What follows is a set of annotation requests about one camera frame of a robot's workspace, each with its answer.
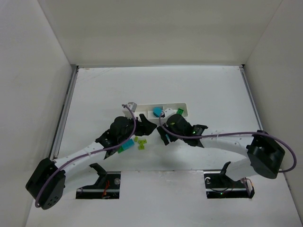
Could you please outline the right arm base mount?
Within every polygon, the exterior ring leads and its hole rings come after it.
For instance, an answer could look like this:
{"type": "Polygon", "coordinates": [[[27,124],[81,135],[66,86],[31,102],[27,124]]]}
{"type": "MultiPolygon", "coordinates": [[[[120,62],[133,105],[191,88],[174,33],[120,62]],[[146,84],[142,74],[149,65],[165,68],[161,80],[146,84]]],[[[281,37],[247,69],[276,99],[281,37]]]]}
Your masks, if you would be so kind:
{"type": "Polygon", "coordinates": [[[248,178],[234,181],[226,176],[230,162],[224,164],[220,171],[205,171],[205,191],[208,199],[252,199],[255,195],[253,183],[248,178]]]}

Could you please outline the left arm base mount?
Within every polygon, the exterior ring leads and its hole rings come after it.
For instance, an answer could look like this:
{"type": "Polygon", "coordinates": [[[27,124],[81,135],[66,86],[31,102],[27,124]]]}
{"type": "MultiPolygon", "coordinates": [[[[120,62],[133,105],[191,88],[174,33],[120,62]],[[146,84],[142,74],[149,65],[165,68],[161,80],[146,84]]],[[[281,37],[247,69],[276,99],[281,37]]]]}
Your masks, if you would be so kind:
{"type": "Polygon", "coordinates": [[[76,191],[78,200],[112,200],[120,197],[121,172],[107,172],[99,164],[90,164],[98,178],[91,185],[80,187],[76,191]]]}

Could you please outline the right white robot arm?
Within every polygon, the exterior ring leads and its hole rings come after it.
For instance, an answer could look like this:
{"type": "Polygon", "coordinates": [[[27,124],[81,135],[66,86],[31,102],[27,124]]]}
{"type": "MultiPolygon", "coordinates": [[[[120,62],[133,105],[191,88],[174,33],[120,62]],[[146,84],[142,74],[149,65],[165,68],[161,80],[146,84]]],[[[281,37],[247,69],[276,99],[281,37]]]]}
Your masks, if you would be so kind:
{"type": "Polygon", "coordinates": [[[242,155],[244,158],[227,161],[221,174],[237,181],[260,175],[275,179],[279,173],[284,149],[265,131],[224,133],[212,131],[205,125],[191,125],[180,114],[171,115],[165,122],[159,120],[157,131],[165,145],[182,140],[192,147],[215,148],[242,155]]]}

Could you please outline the teal oval lego piece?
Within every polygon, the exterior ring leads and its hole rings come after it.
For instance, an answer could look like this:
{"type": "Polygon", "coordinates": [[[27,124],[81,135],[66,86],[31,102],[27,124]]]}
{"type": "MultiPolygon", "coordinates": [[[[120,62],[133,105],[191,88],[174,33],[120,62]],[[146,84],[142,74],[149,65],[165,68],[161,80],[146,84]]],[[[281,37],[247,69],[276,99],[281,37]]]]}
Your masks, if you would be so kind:
{"type": "Polygon", "coordinates": [[[159,118],[162,114],[162,107],[154,107],[152,113],[155,117],[159,118]]]}

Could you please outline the green long lego brick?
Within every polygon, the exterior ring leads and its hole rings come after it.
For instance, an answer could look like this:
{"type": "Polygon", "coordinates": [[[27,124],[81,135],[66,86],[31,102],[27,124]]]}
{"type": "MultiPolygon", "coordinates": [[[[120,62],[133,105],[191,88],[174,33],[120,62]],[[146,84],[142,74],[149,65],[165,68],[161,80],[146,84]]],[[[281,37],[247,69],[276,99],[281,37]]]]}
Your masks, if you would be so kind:
{"type": "Polygon", "coordinates": [[[183,109],[181,109],[181,108],[179,108],[179,109],[177,110],[177,114],[182,115],[182,114],[183,114],[183,112],[184,112],[184,110],[183,110],[183,109]]]}

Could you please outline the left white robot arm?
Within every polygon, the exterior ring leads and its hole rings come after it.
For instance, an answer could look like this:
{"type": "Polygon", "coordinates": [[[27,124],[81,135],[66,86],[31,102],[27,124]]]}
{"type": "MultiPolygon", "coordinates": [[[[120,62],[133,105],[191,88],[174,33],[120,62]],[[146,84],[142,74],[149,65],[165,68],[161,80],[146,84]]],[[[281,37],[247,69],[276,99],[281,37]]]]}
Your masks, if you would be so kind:
{"type": "Polygon", "coordinates": [[[63,196],[71,177],[116,153],[133,135],[149,136],[156,127],[144,114],[131,118],[119,116],[108,130],[82,150],[55,161],[48,157],[42,159],[26,184],[35,206],[44,210],[51,208],[63,196]]]}

